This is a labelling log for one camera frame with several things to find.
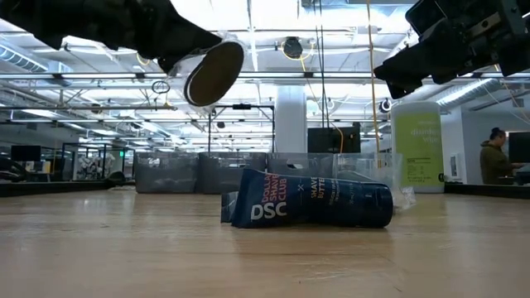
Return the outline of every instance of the wooden table surface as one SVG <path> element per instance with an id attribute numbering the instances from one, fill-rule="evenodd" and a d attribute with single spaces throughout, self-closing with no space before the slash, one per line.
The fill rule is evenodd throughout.
<path id="1" fill-rule="evenodd" d="M 530 201 L 423 195 L 385 230 L 219 224 L 219 197 L 0 199 L 0 296 L 529 297 Z"/>

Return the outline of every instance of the dsc logo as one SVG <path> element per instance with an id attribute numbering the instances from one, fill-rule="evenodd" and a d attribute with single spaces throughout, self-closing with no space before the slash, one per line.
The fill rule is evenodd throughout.
<path id="1" fill-rule="evenodd" d="M 274 206 L 274 203 L 266 203 L 265 205 L 254 205 L 252 206 L 252 213 L 250 214 L 251 220 L 274 219 L 277 216 L 287 216 L 285 208 L 287 207 L 286 202 L 281 202 Z"/>

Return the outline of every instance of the dollar shave club tube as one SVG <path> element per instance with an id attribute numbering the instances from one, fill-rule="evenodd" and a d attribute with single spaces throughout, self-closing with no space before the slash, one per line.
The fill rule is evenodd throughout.
<path id="1" fill-rule="evenodd" d="M 238 228 L 300 222 L 383 228 L 393 216 L 380 183 L 267 174 L 245 169 L 230 221 Z"/>

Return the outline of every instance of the dark blue tube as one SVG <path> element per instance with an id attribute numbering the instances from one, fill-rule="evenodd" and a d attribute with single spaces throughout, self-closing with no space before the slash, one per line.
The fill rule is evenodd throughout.
<path id="1" fill-rule="evenodd" d="M 390 189 L 380 183 L 267 174 L 245 169 L 230 221 L 238 228 L 299 222 L 383 228 L 393 216 Z"/>

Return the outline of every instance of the woman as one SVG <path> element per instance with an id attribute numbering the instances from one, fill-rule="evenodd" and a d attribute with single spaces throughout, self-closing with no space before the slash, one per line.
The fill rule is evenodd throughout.
<path id="1" fill-rule="evenodd" d="M 486 185 L 502 185 L 502 177 L 513 175 L 513 170 L 523 167 L 522 164 L 510 163 L 503 153 L 506 132 L 498 127 L 491 130 L 489 141 L 482 143 L 480 152 L 480 169 L 482 182 Z"/>

